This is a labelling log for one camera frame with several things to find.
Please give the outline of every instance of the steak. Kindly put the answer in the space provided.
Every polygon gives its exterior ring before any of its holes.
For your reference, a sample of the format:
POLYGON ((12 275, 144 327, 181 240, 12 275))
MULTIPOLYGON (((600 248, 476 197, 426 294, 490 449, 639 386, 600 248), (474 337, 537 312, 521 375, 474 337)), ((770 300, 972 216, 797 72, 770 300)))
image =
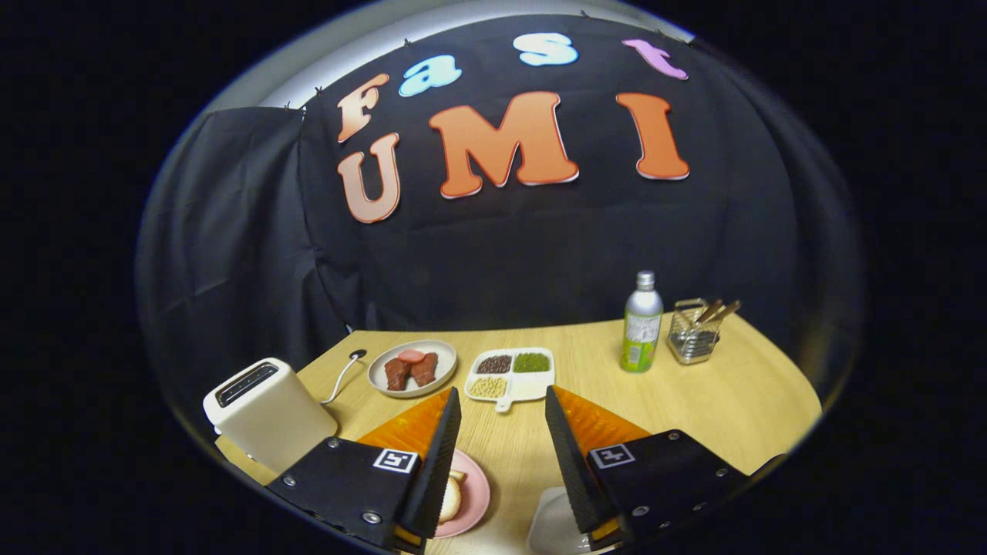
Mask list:
POLYGON ((387 389, 389 391, 404 391, 408 384, 408 373, 412 366, 403 360, 394 358, 384 364, 384 373, 387 374, 387 389))
POLYGON ((425 353, 425 358, 421 362, 412 364, 412 378, 418 387, 427 385, 435 381, 435 366, 438 364, 438 355, 435 353, 425 353))

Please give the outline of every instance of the chopsticks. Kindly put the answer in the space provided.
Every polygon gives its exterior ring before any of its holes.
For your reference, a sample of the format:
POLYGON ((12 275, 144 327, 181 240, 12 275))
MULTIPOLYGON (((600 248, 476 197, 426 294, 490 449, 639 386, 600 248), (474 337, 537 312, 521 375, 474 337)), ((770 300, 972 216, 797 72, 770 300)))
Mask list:
MULTIPOLYGON (((712 309, 714 306, 717 309, 719 309, 720 306, 722 306, 722 305, 723 305, 723 302, 721 300, 717 300, 716 302, 714 302, 713 304, 710 305, 710 309, 712 309)), ((714 310, 713 311, 713 314, 708 315, 707 313, 710 312, 710 309, 707 309, 707 311, 704 312, 703 315, 699 317, 699 320, 696 321, 697 324, 702 325, 702 324, 706 324, 708 322, 721 322, 723 320, 723 318, 726 318, 730 314, 733 314, 734 312, 736 312, 737 310, 740 309, 740 301, 739 300, 735 300, 735 301, 729 303, 726 306, 726 308, 724 308, 723 310, 720 310, 719 312, 717 312, 716 310, 714 310)))

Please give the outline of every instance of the soybeans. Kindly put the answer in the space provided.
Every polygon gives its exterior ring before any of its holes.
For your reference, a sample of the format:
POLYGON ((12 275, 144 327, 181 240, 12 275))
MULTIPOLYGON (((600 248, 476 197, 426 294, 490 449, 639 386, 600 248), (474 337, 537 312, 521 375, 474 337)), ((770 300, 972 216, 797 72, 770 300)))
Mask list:
POLYGON ((487 399, 503 397, 506 392, 507 380, 502 377, 482 377, 470 387, 470 395, 487 399))

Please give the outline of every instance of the white plate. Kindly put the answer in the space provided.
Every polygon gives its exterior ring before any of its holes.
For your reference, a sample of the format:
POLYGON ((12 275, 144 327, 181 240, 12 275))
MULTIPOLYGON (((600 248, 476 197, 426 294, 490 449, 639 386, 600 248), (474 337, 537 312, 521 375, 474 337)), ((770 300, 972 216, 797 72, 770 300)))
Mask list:
POLYGON ((536 555, 589 553, 589 538, 579 532, 566 488, 542 492, 528 530, 528 550, 536 555))
POLYGON ((499 413, 505 413, 510 409, 510 404, 514 401, 534 401, 536 399, 542 399, 545 397, 545 391, 548 386, 555 383, 555 358, 552 357, 552 352, 548 349, 542 349, 541 347, 527 347, 523 349, 494 349, 493 351, 486 351, 480 353, 476 360, 473 361, 473 367, 470 368, 469 375, 466 376, 466 384, 463 387, 464 393, 470 399, 476 401, 496 401, 496 411, 499 413), (538 353, 539 355, 545 355, 549 359, 549 369, 546 372, 514 372, 514 361, 517 356, 522 353, 538 353), (507 355, 510 357, 510 370, 503 374, 478 374, 477 369, 480 367, 480 362, 490 357, 497 357, 499 355, 507 355), (481 378, 485 377, 502 377, 507 380, 507 388, 504 394, 500 397, 475 397, 470 394, 470 388, 473 384, 481 378))
POLYGON ((398 345, 393 349, 384 352, 383 355, 377 357, 367 368, 367 379, 370 380, 370 385, 374 386, 377 391, 380 391, 384 395, 389 395, 391 397, 398 397, 399 399, 409 399, 411 397, 418 397, 419 395, 426 395, 435 391, 442 386, 443 383, 452 377, 453 370, 456 369, 456 350, 452 348, 451 345, 445 343, 444 341, 438 341, 434 339, 423 339, 420 341, 412 341, 411 343, 405 343, 404 345, 398 345), (414 349, 415 351, 421 351, 422 353, 435 353, 438 355, 438 363, 435 365, 435 380, 431 383, 426 383, 422 387, 418 387, 415 383, 415 379, 408 376, 408 384, 405 386, 404 391, 391 391, 387 388, 387 373, 384 371, 384 364, 386 364, 392 358, 396 358, 398 353, 404 351, 405 349, 414 349))

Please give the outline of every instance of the bottle label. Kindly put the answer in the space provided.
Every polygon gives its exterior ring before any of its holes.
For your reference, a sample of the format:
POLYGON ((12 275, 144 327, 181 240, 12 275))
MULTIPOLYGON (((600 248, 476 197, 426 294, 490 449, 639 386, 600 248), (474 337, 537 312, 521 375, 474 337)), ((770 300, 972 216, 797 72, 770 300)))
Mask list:
POLYGON ((624 313, 624 351, 621 355, 621 366, 625 370, 643 372, 651 367, 660 328, 660 314, 637 316, 629 312, 624 313))

